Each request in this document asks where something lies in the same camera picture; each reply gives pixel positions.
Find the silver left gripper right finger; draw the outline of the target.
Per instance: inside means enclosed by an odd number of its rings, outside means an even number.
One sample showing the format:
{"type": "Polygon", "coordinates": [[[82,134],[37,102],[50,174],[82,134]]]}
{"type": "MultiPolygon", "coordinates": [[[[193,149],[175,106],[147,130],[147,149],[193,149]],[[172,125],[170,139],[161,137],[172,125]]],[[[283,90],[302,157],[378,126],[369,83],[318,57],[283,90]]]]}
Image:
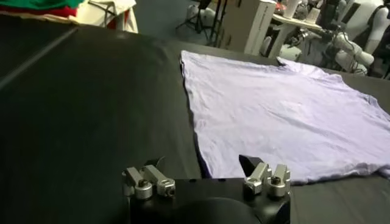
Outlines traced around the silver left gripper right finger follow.
{"type": "Polygon", "coordinates": [[[282,198],[290,194],[291,172],[287,165],[278,164],[272,171],[262,159],[239,155],[239,163],[244,171],[244,186],[252,195],[265,191],[271,198],[282,198]]]}

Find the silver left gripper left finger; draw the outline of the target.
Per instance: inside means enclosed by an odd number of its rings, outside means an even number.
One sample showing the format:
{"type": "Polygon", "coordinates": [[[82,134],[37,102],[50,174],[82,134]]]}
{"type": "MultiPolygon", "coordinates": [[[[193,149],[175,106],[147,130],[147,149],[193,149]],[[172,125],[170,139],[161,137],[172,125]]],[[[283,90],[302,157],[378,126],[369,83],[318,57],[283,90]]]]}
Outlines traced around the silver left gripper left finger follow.
{"type": "Polygon", "coordinates": [[[158,168],[164,156],[150,159],[140,169],[128,167],[122,171],[122,192],[128,200],[148,200],[154,195],[172,198],[176,194],[176,182],[165,176],[158,168]]]}

